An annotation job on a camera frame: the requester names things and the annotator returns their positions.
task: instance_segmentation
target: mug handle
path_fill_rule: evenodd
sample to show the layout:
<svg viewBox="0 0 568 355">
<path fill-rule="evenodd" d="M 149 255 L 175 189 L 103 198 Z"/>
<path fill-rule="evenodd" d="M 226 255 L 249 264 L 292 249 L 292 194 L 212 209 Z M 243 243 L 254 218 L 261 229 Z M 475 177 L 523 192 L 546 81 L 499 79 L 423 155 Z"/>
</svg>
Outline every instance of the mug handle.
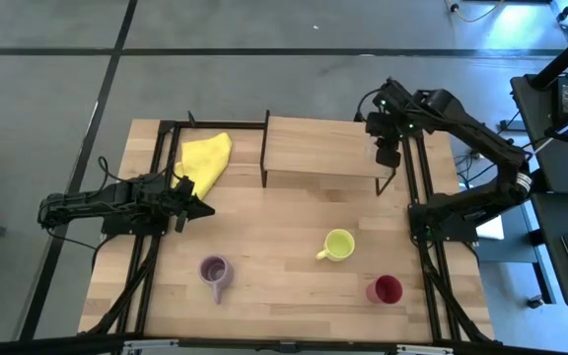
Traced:
<svg viewBox="0 0 568 355">
<path fill-rule="evenodd" d="M 321 259 L 325 258 L 326 256 L 327 256 L 327 251 L 324 249 L 324 250 L 318 252 L 317 256 L 315 256 L 315 258 L 317 260 L 321 260 Z"/>
</svg>

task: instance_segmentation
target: wooden platform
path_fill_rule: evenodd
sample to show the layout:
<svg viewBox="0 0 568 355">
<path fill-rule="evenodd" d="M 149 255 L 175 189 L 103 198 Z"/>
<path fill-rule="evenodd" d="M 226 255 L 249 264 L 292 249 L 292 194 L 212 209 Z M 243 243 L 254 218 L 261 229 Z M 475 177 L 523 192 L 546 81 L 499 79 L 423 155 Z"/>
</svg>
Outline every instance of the wooden platform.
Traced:
<svg viewBox="0 0 568 355">
<path fill-rule="evenodd" d="M 365 123 L 271 116 L 264 168 L 267 171 L 387 178 L 376 163 L 377 147 Z"/>
<path fill-rule="evenodd" d="M 158 124 L 158 120 L 133 121 L 122 177 L 148 171 Z M 183 129 L 180 141 L 218 132 Z M 234 144 L 230 164 L 205 198 L 216 215 L 188 222 L 183 234 L 170 228 L 162 239 L 145 333 L 431 341 L 417 249 L 408 239 L 403 165 L 380 197 L 369 177 L 270 172 L 268 188 L 262 188 L 258 166 L 262 131 L 227 132 Z M 425 139 L 436 191 L 456 192 L 449 136 L 439 133 Z M 336 228 L 354 235 L 354 253 L 340 263 L 315 260 L 325 235 Z M 80 330 L 96 324 L 122 290 L 133 240 L 120 236 L 100 251 Z M 474 256 L 460 244 L 446 243 L 446 252 L 456 297 L 479 328 L 492 335 Z M 236 269 L 220 306 L 197 274 L 199 261 L 209 253 L 223 254 Z M 393 306 L 373 305 L 365 298 L 365 287 L 384 273 L 396 276 L 404 287 L 402 300 Z M 136 298 L 129 329 L 137 305 Z M 440 319 L 446 321 L 443 302 L 438 305 Z M 448 334 L 446 325 L 443 332 Z"/>
</svg>

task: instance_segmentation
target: wooden table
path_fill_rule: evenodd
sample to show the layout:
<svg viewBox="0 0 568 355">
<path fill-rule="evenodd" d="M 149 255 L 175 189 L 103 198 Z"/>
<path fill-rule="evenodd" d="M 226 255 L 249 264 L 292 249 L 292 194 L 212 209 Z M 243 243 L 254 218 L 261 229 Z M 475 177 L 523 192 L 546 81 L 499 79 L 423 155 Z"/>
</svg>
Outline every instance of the wooden table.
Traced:
<svg viewBox="0 0 568 355">
<path fill-rule="evenodd" d="M 133 120 L 121 177 L 148 172 L 158 125 L 158 120 Z M 182 129 L 180 141 L 220 131 Z M 431 341 L 418 252 L 408 238 L 409 194 L 403 164 L 380 197 L 371 188 L 371 177 L 271 172 L 268 188 L 262 188 L 258 165 L 262 131 L 226 131 L 234 144 L 230 163 L 204 199 L 216 215 L 188 222 L 182 234 L 169 228 L 162 238 L 145 334 Z M 435 190 L 457 192 L 449 135 L 435 133 L 425 140 Z M 418 181 L 419 191 L 424 191 L 421 178 Z M 354 235 L 352 256 L 339 263 L 315 260 L 325 235 L 337 228 Z M 119 236 L 99 252 L 80 330 L 95 325 L 121 292 L 133 241 L 132 236 Z M 461 244 L 445 246 L 457 299 L 479 328 L 492 336 L 473 254 Z M 220 306 L 197 273 L 199 261 L 210 253 L 223 254 L 236 270 Z M 402 282 L 403 297 L 396 305 L 373 305 L 365 298 L 365 287 L 381 274 Z M 439 295 L 438 300 L 443 333 L 448 336 Z M 136 296 L 127 329 L 134 326 L 137 305 Z"/>
</svg>

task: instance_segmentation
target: yellow towel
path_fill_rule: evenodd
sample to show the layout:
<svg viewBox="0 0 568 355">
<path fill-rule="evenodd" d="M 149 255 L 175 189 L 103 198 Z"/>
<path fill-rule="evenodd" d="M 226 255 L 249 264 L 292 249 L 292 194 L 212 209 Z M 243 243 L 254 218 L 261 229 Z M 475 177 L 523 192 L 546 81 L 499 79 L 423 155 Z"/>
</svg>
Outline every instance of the yellow towel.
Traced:
<svg viewBox="0 0 568 355">
<path fill-rule="evenodd" d="M 210 139 L 181 143 L 181 161 L 175 164 L 175 174 L 194 181 L 192 194 L 202 200 L 227 167 L 231 153 L 232 140 L 225 132 Z"/>
</svg>

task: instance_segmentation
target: yellow cup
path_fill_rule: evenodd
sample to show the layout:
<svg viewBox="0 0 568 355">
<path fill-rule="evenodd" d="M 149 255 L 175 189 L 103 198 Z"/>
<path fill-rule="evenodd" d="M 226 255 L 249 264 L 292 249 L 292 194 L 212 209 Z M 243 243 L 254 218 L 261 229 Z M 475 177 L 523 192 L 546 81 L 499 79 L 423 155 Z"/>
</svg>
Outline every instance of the yellow cup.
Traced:
<svg viewBox="0 0 568 355">
<path fill-rule="evenodd" d="M 354 237 L 345 230 L 334 230 L 327 234 L 323 250 L 317 254 L 317 260 L 327 257 L 332 261 L 341 261 L 354 251 Z"/>
</svg>

